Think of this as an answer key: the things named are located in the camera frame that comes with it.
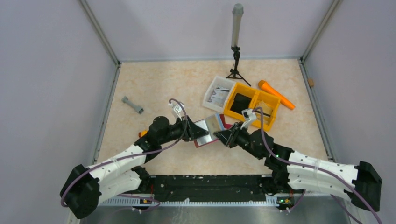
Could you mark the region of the red card holder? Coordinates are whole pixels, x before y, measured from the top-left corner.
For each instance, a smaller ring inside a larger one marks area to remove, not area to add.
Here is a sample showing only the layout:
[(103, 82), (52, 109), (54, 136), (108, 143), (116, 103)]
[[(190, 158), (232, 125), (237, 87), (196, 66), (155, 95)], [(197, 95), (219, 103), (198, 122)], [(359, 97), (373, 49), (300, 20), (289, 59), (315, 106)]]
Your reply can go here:
[(217, 141), (217, 137), (213, 134), (216, 131), (223, 131), (230, 128), (231, 125), (225, 121), (225, 116), (222, 113), (214, 113), (213, 115), (194, 122), (197, 126), (205, 129), (208, 134), (194, 140), (196, 148), (203, 147)]

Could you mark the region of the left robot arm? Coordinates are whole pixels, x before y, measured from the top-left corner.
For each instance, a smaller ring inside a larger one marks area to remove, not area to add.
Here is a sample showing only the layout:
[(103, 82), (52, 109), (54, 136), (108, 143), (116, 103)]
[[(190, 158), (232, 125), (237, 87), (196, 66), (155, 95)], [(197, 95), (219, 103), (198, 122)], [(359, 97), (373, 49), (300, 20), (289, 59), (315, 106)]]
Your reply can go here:
[(96, 165), (75, 166), (60, 191), (61, 205), (76, 218), (85, 218), (101, 202), (138, 189), (143, 182), (138, 167), (159, 155), (163, 144), (194, 141), (208, 133), (189, 117), (177, 118), (172, 125), (166, 117), (156, 117), (147, 133), (118, 155)]

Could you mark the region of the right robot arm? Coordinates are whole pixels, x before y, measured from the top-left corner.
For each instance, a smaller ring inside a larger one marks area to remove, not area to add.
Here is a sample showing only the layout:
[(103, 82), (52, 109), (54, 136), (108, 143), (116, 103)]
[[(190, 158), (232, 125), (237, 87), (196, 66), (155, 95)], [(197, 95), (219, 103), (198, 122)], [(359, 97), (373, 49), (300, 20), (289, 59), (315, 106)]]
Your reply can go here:
[(382, 179), (372, 164), (365, 161), (357, 165), (342, 164), (310, 157), (274, 143), (261, 129), (249, 133), (241, 126), (242, 123), (235, 123), (214, 135), (226, 147), (239, 146), (264, 160), (264, 165), (272, 170), (276, 185), (330, 194), (364, 210), (380, 210)]

